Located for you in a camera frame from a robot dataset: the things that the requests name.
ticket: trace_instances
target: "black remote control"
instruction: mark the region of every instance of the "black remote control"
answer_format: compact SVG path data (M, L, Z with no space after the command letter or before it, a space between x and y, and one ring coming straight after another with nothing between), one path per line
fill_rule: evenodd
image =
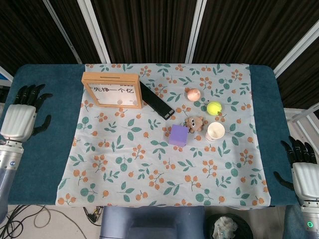
M152 107L160 116L165 120L169 119L174 113L171 107L154 94L146 85L140 82L142 100L145 101L150 107Z

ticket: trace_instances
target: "trash bin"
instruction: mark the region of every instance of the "trash bin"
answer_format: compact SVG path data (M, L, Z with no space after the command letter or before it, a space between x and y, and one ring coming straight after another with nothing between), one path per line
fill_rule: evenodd
M215 222L220 217L231 218L238 225L237 230L234 232L235 239L253 239L254 238L253 232L251 231L249 225L240 216L235 214L215 214L206 219L206 232L208 234L208 239L213 239Z

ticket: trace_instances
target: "wooden frame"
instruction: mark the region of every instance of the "wooden frame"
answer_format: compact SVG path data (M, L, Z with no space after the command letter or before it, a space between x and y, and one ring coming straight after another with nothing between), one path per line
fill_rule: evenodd
M137 108L141 109L142 108L142 93L141 93L141 86L140 86L140 81L139 81L139 76L137 74L118 74L118 73L99 73L99 72L84 72L82 76L82 83L90 96L92 97L94 103L97 106L100 107L124 107L124 108ZM90 85L108 85L108 87L117 87L121 86L120 89L114 90L111 89L109 90L107 87L102 87L102 88L97 88L95 87L93 91L92 87ZM110 101L115 101L117 99L114 98L114 95L121 95L123 92L124 94L128 93L134 93L134 95L130 95L132 99L135 99L134 96L136 96L136 100L132 101L132 104L122 104L119 102L123 102L122 100L117 100L117 104L104 104L99 101L99 98L96 97L95 93L98 95L105 95L108 94L109 91L116 91L116 92L111 92L109 94L112 94L112 97L109 98Z

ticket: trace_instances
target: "brown stuffed toy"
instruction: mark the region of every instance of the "brown stuffed toy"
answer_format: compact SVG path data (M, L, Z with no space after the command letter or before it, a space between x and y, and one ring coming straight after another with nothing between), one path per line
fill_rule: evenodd
M189 132L202 131L204 122L203 116L200 117L188 117L185 119L185 126L189 129Z

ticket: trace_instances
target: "dark teal table cover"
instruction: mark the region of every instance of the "dark teal table cover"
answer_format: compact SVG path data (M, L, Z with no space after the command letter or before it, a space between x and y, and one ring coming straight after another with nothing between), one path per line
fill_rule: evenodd
M42 93L53 94L40 109L35 126L48 114L52 120L46 132L23 144L9 204L55 204L79 116L84 71L84 65L24 65L16 73L0 125L18 89L31 84L46 84ZM273 175L276 170L292 181L286 152L280 145L280 140L288 140L289 130L275 75L267 66L251 65L250 71L256 131L271 205L296 204L294 192L282 187Z

